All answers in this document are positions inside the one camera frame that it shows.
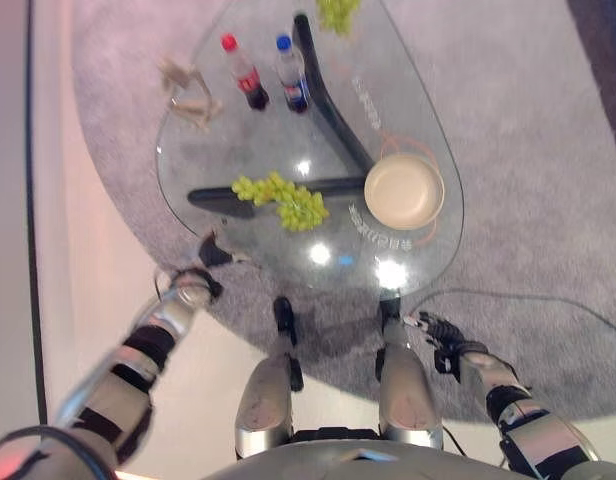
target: grape bunch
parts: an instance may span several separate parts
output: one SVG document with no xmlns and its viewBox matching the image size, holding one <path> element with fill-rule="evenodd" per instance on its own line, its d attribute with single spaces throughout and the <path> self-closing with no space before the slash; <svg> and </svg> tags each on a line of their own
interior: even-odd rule
<svg viewBox="0 0 616 480">
<path fill-rule="evenodd" d="M 352 14 L 360 3 L 361 0 L 317 0 L 321 28 L 348 35 Z"/>
<path fill-rule="evenodd" d="M 232 191 L 239 200 L 252 201 L 257 207 L 277 202 L 281 226 L 292 232 L 312 230 L 330 216 L 321 193 L 310 193 L 306 187 L 297 188 L 277 172 L 271 172 L 264 180 L 253 181 L 241 176 L 232 184 Z"/>
</svg>

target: gray carpet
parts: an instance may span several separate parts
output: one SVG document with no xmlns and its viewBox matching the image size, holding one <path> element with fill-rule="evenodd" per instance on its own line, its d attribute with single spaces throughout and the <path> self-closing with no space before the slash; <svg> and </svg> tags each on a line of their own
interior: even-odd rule
<svg viewBox="0 0 616 480">
<path fill-rule="evenodd" d="M 181 264 L 198 239 L 170 213 L 157 184 L 154 148 L 165 99 L 155 65 L 165 53 L 189 59 L 221 4 L 75 2 L 73 67 L 86 142 L 123 218 L 162 263 Z M 561 295 L 616 323 L 616 146 L 567 4 L 386 4 L 465 191 L 459 253 L 431 289 Z M 282 287 L 243 265 L 215 273 L 227 287 L 215 307 L 220 322 L 266 348 L 274 335 L 271 300 L 283 290 L 301 314 L 305 373 L 376 398 L 372 295 Z M 429 291 L 406 298 L 404 310 Z M 515 364 L 560 413 L 616 413 L 616 333 L 585 312 L 459 294 L 426 308 Z M 413 341 L 430 365 L 429 347 Z M 435 375 L 433 384 L 445 416 L 485 419 L 454 380 Z"/>
</svg>

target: glass table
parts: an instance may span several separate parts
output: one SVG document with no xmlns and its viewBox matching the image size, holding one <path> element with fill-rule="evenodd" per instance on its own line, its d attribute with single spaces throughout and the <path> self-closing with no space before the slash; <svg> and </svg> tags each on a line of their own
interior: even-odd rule
<svg viewBox="0 0 616 480">
<path fill-rule="evenodd" d="M 362 0 L 345 37 L 321 31 L 316 9 L 314 0 L 234 1 L 225 8 L 194 58 L 224 110 L 207 133 L 166 114 L 156 148 L 163 195 L 190 230 L 219 230 L 282 281 L 329 291 L 366 288 L 383 298 L 414 292 L 444 271 L 459 245 L 463 194 L 454 160 L 385 6 Z M 293 23 L 297 12 L 309 27 Z M 259 71 L 270 96 L 263 112 L 248 107 L 230 76 L 220 43 L 227 32 Z M 273 69 L 281 32 L 293 34 L 306 60 L 313 98 L 303 114 L 287 108 Z M 306 45 L 313 42 L 314 49 Z M 199 93 L 180 89 L 175 99 Z M 368 170 L 398 152 L 423 156 L 444 182 L 439 215 L 416 230 L 385 227 L 364 201 Z M 312 231 L 290 232 L 274 205 L 250 208 L 228 190 L 240 175 L 264 178 L 273 170 L 296 182 L 339 185 L 324 192 L 330 217 Z M 211 195 L 193 205 L 194 191 Z"/>
</svg>

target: white floor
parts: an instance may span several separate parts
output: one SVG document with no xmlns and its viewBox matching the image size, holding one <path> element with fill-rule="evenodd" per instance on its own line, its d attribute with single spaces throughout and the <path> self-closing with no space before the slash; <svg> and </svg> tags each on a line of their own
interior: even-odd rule
<svg viewBox="0 0 616 480">
<path fill-rule="evenodd" d="M 49 406 L 56 411 L 70 386 L 115 346 L 153 295 L 154 263 L 106 195 L 84 143 L 70 69 L 70 0 L 40 2 L 38 10 L 37 48 L 44 59 L 37 83 L 48 94 L 38 100 L 37 115 L 49 120 L 36 139 L 43 167 L 36 174 L 40 275 Z M 231 464 L 234 414 L 262 356 L 200 314 L 155 389 L 152 433 L 123 469 L 180 480 Z M 298 428 L 377 423 L 375 404 L 311 378 L 293 402 Z M 491 463 L 502 458 L 494 427 L 448 426 L 468 455 Z M 616 417 L 578 426 L 604 459 L 616 462 Z"/>
</svg>

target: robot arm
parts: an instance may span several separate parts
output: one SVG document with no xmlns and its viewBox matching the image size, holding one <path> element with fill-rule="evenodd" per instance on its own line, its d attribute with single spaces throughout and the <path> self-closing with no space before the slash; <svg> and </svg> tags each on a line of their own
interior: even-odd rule
<svg viewBox="0 0 616 480">
<path fill-rule="evenodd" d="M 53 429 L 60 435 L 44 436 L 8 478 L 99 478 L 93 476 L 93 463 L 109 473 L 103 478 L 116 478 L 113 470 L 138 449 L 148 429 L 150 390 L 168 355 L 188 333 L 197 311 L 220 293 L 221 285 L 203 270 L 178 273 L 168 291 L 139 315 L 122 344 L 65 401 Z"/>
<path fill-rule="evenodd" d="M 557 480 L 577 465 L 599 460 L 582 433 L 535 401 L 513 367 L 485 345 L 466 340 L 456 326 L 427 312 L 421 312 L 417 324 L 435 347 L 437 371 L 454 375 L 497 425 L 511 470 Z M 605 465 L 598 464 L 600 469 Z"/>
</svg>

